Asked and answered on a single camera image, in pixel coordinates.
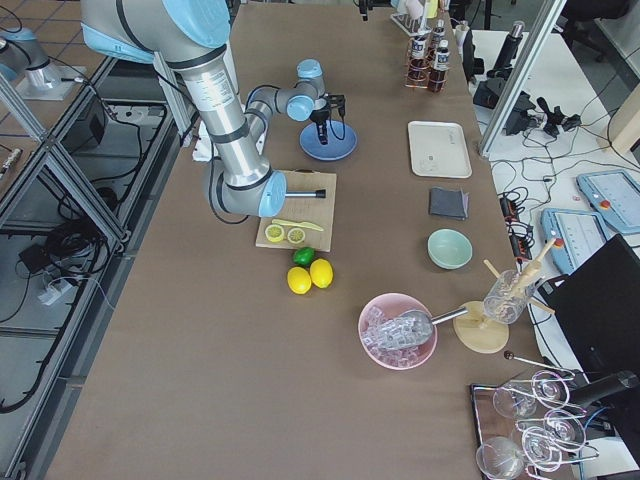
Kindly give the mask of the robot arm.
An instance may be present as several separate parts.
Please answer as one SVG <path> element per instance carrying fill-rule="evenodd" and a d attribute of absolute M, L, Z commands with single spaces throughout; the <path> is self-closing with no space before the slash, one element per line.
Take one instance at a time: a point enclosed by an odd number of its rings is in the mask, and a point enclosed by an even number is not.
<path fill-rule="evenodd" d="M 272 116 L 312 120 L 322 144 L 333 109 L 345 98 L 325 89 L 318 61 L 297 66 L 291 89 L 263 86 L 247 101 L 237 94 L 235 69 L 226 63 L 231 20 L 224 1 L 84 1 L 84 41 L 115 58 L 150 64 L 155 54 L 179 73 L 215 146 L 207 195 L 212 208 L 232 214 L 274 217 L 287 196 L 283 172 L 271 168 L 256 143 Z"/>

